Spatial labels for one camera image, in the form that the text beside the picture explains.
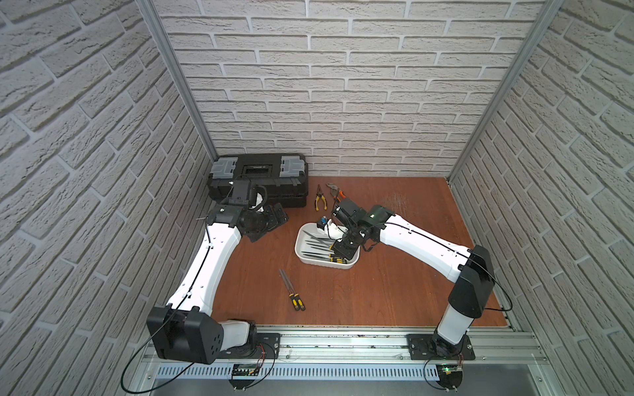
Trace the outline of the file yellow black handle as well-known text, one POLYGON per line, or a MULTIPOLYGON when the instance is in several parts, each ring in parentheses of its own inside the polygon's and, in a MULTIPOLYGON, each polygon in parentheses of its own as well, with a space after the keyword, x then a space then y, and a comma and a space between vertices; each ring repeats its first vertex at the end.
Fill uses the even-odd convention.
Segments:
POLYGON ((306 242, 305 243, 306 248, 312 248, 315 250, 320 250, 320 251, 325 251, 325 252, 334 252, 333 249, 331 247, 325 246, 325 245, 321 245, 321 244, 313 244, 310 242, 306 242))
POLYGON ((301 232, 302 232, 302 234, 307 235, 311 239, 319 240, 322 244, 334 244, 335 243, 334 239, 330 239, 327 236, 320 236, 320 235, 312 234, 312 233, 309 233, 308 231, 305 231, 303 229, 301 230, 301 232))
POLYGON ((348 261, 345 258, 337 257, 335 255, 321 255, 321 254, 316 254, 313 252, 302 252, 301 255, 304 257, 309 257, 311 259, 315 259, 315 260, 322 260, 325 262, 335 262, 340 264, 348 263, 348 261))

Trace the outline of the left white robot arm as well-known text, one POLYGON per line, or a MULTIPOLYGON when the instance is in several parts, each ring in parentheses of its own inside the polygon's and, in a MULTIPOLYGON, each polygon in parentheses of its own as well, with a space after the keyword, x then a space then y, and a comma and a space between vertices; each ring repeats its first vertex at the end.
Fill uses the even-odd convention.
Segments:
POLYGON ((249 179, 231 184, 229 195, 206 216, 201 245, 184 280, 166 305, 150 310, 147 328, 159 358, 211 364, 220 357, 250 356, 259 349, 255 323, 216 321, 214 300, 240 241, 256 242, 287 220, 281 204, 269 204, 266 186, 249 179))

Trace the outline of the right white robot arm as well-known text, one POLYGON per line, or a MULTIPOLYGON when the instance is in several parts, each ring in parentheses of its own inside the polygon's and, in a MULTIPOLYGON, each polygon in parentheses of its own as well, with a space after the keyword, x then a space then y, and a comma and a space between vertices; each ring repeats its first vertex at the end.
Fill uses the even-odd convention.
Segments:
POLYGON ((495 285, 488 250, 480 245, 468 248, 450 243, 384 206, 365 211, 348 198, 335 206, 333 216, 346 228, 334 245, 338 255, 350 260, 371 240, 406 252, 453 283, 430 349, 437 356, 456 356, 467 330, 487 308, 495 285))

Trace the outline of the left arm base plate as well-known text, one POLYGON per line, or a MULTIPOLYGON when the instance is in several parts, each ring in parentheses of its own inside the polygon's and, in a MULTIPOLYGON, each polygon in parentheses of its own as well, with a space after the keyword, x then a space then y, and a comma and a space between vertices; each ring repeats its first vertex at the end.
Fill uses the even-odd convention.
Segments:
POLYGON ((246 345, 236 346, 225 351, 221 351, 219 359, 233 360, 257 360, 264 356, 266 361, 272 361, 279 357, 281 344, 280 333, 258 333, 255 338, 251 338, 246 345))

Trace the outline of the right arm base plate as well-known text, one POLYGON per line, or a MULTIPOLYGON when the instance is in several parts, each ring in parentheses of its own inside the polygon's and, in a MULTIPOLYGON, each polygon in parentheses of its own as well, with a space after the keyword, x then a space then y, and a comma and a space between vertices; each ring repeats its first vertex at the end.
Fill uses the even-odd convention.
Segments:
POLYGON ((408 334, 406 336, 410 358, 413 361, 428 359, 475 361, 476 355, 468 335, 464 334, 456 345, 453 345, 436 333, 408 334))

